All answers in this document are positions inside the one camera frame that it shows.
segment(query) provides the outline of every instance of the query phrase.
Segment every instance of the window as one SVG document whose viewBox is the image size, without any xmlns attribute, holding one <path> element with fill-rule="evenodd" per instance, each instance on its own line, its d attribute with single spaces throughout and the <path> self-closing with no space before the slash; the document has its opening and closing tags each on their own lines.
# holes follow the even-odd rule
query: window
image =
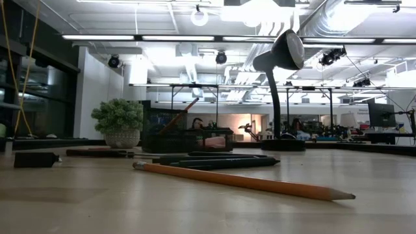
<svg viewBox="0 0 416 234">
<path fill-rule="evenodd" d="M 6 82 L 7 60 L 0 58 L 0 83 Z"/>
<path fill-rule="evenodd" d="M 59 138 L 72 136 L 72 132 L 68 132 L 66 128 L 66 123 L 71 116 L 67 114 L 70 110 L 65 103 L 25 94 L 23 109 L 32 134 L 38 137 L 46 137 L 50 134 Z M 29 131 L 21 117 L 18 135 L 27 136 L 28 134 Z"/>
<path fill-rule="evenodd" d="M 4 102 L 4 101 L 5 101 L 5 89 L 0 88 L 0 102 Z"/>
<path fill-rule="evenodd" d="M 29 63 L 30 73 L 26 88 L 54 98 L 72 98 L 73 94 L 68 92 L 68 87 L 76 82 L 76 77 L 70 77 L 67 73 L 33 58 L 31 60 L 28 58 L 22 59 L 19 79 L 20 88 L 23 88 Z"/>
</svg>

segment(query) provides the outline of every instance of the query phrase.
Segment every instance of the rope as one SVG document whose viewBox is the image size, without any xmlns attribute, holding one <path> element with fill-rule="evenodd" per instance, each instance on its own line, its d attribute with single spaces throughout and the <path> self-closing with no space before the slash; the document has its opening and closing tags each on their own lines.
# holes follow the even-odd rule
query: rope
<svg viewBox="0 0 416 234">
<path fill-rule="evenodd" d="M 16 127 L 14 128 L 14 134 L 16 134 L 16 132 L 18 131 L 18 127 L 19 127 L 19 124 L 20 124 L 20 112 L 23 112 L 23 118 L 25 118 L 24 117 L 24 111 L 23 111 L 23 102 L 25 100 L 24 97 L 25 97 L 25 92 L 26 92 L 26 84 L 27 84 L 27 80 L 29 79 L 29 71 L 31 69 L 31 60 L 32 60 L 32 54 L 33 54 L 34 39 L 36 38 L 36 32 L 37 32 L 37 28 L 38 28 L 39 11 L 40 11 L 40 0 L 38 0 L 38 7 L 36 9 L 36 18 L 35 18 L 34 27 L 33 27 L 33 36 L 32 36 L 32 43 L 31 43 L 31 50 L 29 52 L 29 62 L 27 64 L 25 82 L 23 84 L 23 91 L 21 93 L 21 101 L 20 101 L 20 109 L 21 109 L 21 111 L 19 110 L 19 113 L 18 113 L 18 120 L 17 120 Z M 27 125 L 27 128 L 29 130 L 29 133 L 32 135 L 31 129 L 29 127 L 29 124 L 26 123 L 26 125 Z"/>
<path fill-rule="evenodd" d="M 1 1 L 1 13 L 3 15 L 3 27 L 5 28 L 5 37 L 6 37 L 6 45 L 7 45 L 7 52 L 8 52 L 8 60 L 10 61 L 10 68 L 12 70 L 12 77 L 13 77 L 13 83 L 14 83 L 14 89 L 16 91 L 16 96 L 19 99 L 19 88 L 18 88 L 18 84 L 16 82 L 16 74 L 14 73 L 14 68 L 13 68 L 13 61 L 12 61 L 12 52 L 10 50 L 10 42 L 8 41 L 8 31 L 7 31 L 7 24 L 6 24 L 6 14 L 5 14 L 5 4 L 4 1 Z M 19 114 L 20 112 L 22 112 L 23 114 L 23 120 L 25 121 L 26 127 L 29 130 L 29 133 L 32 134 L 31 128 L 29 127 L 29 124 L 27 123 L 26 120 L 26 116 L 25 116 L 25 111 L 23 110 L 23 97 L 22 96 L 22 101 L 21 101 L 21 105 L 20 105 L 20 110 L 19 110 Z M 19 125 L 19 120 L 16 124 L 16 128 L 14 130 L 14 134 L 16 135 L 16 129 L 17 126 Z"/>
</svg>

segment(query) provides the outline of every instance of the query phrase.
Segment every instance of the black desk lamp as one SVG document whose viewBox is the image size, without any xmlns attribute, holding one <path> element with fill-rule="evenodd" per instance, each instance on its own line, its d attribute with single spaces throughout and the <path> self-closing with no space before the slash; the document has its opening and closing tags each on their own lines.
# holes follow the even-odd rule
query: black desk lamp
<svg viewBox="0 0 416 234">
<path fill-rule="evenodd" d="M 304 67 L 305 49 L 301 39 L 289 29 L 276 39 L 272 50 L 257 56 L 253 61 L 254 69 L 266 73 L 274 109 L 274 137 L 273 140 L 263 140 L 262 150 L 304 151 L 303 140 L 281 139 L 280 136 L 280 101 L 278 89 L 273 76 L 274 67 L 286 70 L 301 70 Z"/>
</svg>

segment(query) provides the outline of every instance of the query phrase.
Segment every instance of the overhead track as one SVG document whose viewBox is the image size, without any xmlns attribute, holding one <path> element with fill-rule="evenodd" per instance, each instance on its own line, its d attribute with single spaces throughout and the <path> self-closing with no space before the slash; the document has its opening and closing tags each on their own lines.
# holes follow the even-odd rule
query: overhead track
<svg viewBox="0 0 416 234">
<path fill-rule="evenodd" d="M 160 35 L 160 34 L 64 34 L 63 39 L 84 42 L 233 42 L 272 44 L 275 36 Z M 300 37 L 305 47 L 416 46 L 416 38 L 390 37 Z"/>
</svg>

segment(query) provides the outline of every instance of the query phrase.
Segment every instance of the glass wall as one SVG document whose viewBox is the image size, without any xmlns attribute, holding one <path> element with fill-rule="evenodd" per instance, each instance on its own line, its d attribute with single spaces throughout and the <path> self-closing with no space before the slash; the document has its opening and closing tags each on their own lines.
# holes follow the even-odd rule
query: glass wall
<svg viewBox="0 0 416 234">
<path fill-rule="evenodd" d="M 23 108 L 32 134 L 40 138 L 72 137 L 76 75 L 69 75 L 39 60 L 23 58 L 20 91 L 23 89 L 29 63 L 30 73 Z M 25 122 L 20 118 L 18 135 L 25 137 L 28 134 Z"/>
<path fill-rule="evenodd" d="M 0 102 L 4 102 L 4 101 L 5 101 L 5 89 L 0 88 Z"/>
<path fill-rule="evenodd" d="M 13 125 L 17 122 L 18 107 L 22 100 L 23 84 L 30 65 L 23 108 L 32 134 L 39 138 L 55 135 L 58 138 L 73 136 L 73 118 L 77 76 L 56 69 L 41 60 L 14 55 L 13 67 L 18 77 L 19 99 L 14 90 L 7 54 L 0 51 L 0 119 Z M 29 130 L 21 116 L 17 137 L 27 137 Z"/>
<path fill-rule="evenodd" d="M 6 82 L 7 60 L 0 58 L 0 82 Z"/>
</svg>

